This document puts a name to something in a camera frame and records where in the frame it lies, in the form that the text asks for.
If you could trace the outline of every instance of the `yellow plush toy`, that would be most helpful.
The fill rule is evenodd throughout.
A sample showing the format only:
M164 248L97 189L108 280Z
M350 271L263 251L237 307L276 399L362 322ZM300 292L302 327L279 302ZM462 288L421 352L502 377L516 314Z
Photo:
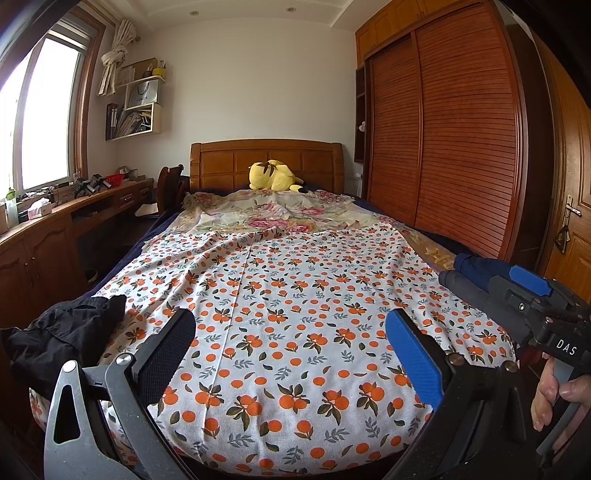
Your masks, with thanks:
M305 193L302 186L304 181L296 177L290 168L278 160L268 160L258 162L250 167L248 178L251 182L252 190L273 190L274 192L283 192L292 190L294 192Z

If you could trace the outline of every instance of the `cabinet door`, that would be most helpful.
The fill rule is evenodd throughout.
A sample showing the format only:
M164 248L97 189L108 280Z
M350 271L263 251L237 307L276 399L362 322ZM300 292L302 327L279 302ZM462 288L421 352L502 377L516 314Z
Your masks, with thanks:
M40 226L25 238L42 309L76 298L87 286L70 230L70 219L64 218Z
M410 38L371 60L373 149L368 200L413 225L417 203L419 89Z
M418 6L421 8L423 16L425 16L446 7L455 1L456 0L418 0Z
M27 254L22 242L0 253L0 327L26 328L36 316L37 295L27 272ZM0 408L2 420L25 435L33 421L28 388L10 372L10 361L0 346Z
M398 0L394 2L392 8L398 19L399 30L406 28L421 18L421 10L418 7L417 0Z
M34 278L22 242L0 254L0 328L25 328L36 314Z
M392 25L390 21L390 10L385 10L374 17L375 23L375 37L378 44L387 40L393 35Z
M357 62L363 64L365 54L374 48L378 42L375 33L375 23L370 22L362 30L357 31Z
M501 251L516 176L515 98L503 39L477 4L417 30L423 157L416 228Z

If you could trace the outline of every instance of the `sliding wardrobe door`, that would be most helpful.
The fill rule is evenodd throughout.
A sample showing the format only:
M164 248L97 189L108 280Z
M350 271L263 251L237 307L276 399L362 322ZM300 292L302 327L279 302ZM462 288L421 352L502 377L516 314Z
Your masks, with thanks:
M423 155L415 226L488 257L502 255L518 150L515 77L501 35L482 4L416 31Z
M368 200L414 223L418 186L419 75L409 37L371 60L373 147Z

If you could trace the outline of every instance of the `bottle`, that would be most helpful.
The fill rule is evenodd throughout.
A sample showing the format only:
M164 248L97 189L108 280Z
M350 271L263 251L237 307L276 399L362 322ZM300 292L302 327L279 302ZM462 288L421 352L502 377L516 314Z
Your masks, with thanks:
M6 194L6 218L9 229L18 225L17 192L13 188Z

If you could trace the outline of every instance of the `human hand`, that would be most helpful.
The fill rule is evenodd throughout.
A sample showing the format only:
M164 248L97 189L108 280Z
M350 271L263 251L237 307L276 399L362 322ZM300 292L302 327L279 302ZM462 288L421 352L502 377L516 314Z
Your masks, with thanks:
M589 407L591 407L591 375L582 375L575 380L558 385L558 381L553 375L554 358L545 353L543 357L547 358L548 361L540 377L534 401L531 403L531 419L534 428L540 432L544 425L550 424L552 421L552 403L556 400L557 395L569 402L581 404L570 423L552 445L553 450L557 451L576 431L589 411Z

